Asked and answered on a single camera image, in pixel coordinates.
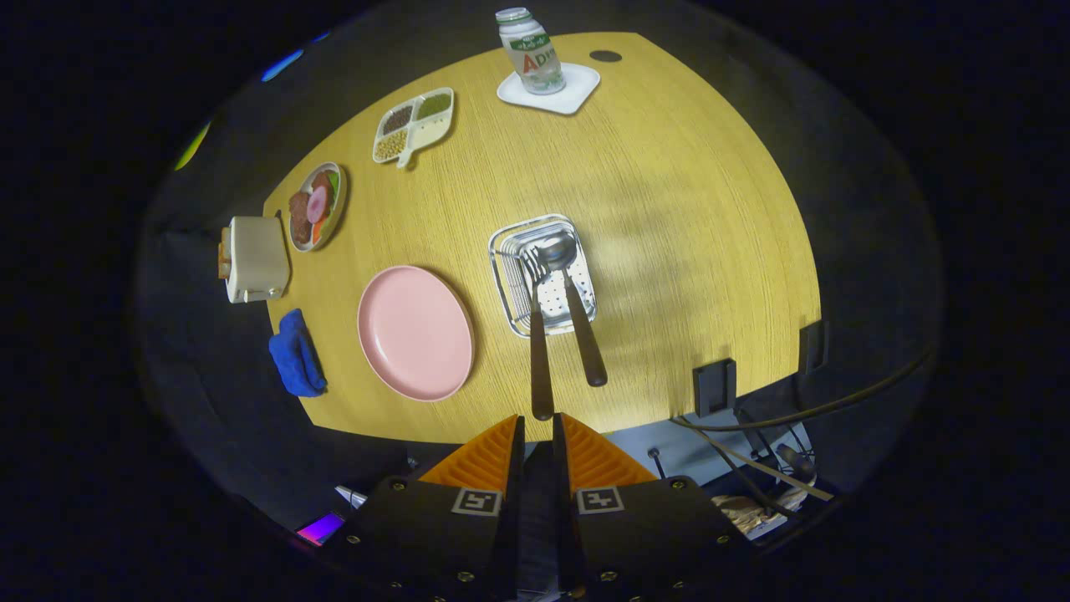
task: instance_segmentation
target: white coaster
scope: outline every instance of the white coaster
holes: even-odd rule
[[[561,63],[561,73],[565,76],[564,89],[552,94],[532,94],[524,90],[520,76],[514,71],[498,87],[498,97],[514,105],[572,114],[598,86],[601,76],[590,66],[575,63]]]

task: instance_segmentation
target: screen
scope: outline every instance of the screen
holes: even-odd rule
[[[314,521],[312,524],[297,531],[297,535],[305,538],[315,545],[323,545],[338,530],[346,521],[334,512],[324,515],[322,519]]]

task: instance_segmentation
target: toaster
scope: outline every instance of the toaster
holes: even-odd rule
[[[282,296],[290,280],[290,259],[278,217],[233,217],[223,228],[217,266],[231,304]]]

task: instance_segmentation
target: dark background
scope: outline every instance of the dark background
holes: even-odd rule
[[[1065,228],[1053,211],[1068,158],[1066,4],[710,4],[827,78],[903,153],[930,199],[948,281],[943,364],[897,452],[774,573],[754,584],[725,575],[725,589],[1035,597],[1067,560],[1060,488],[1041,477],[1061,466],[1041,442],[1063,431],[1052,414],[1065,400]],[[11,489],[26,507],[12,547],[32,570],[7,588],[181,599],[345,590],[231,504],[144,410],[124,321],[137,223],[189,137],[266,65],[358,11],[97,2],[3,19],[13,166],[33,174],[11,187],[9,214],[41,223],[12,237],[52,241],[15,256],[42,292],[21,305],[34,318],[16,321],[32,333],[11,342],[29,397],[9,403],[40,412],[9,457],[28,478]]]

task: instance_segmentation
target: spoon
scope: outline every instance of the spoon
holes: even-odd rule
[[[591,329],[587,313],[583,310],[583,300],[568,275],[568,265],[576,260],[576,238],[568,232],[561,232],[547,237],[538,245],[538,260],[552,274],[560,271],[565,278],[565,297],[568,298],[568,313],[572,317],[572,329],[576,331],[576,344],[580,349],[580,359],[583,361],[583,372],[587,385],[601,387],[609,379],[606,376],[606,365],[602,364],[595,333]]]

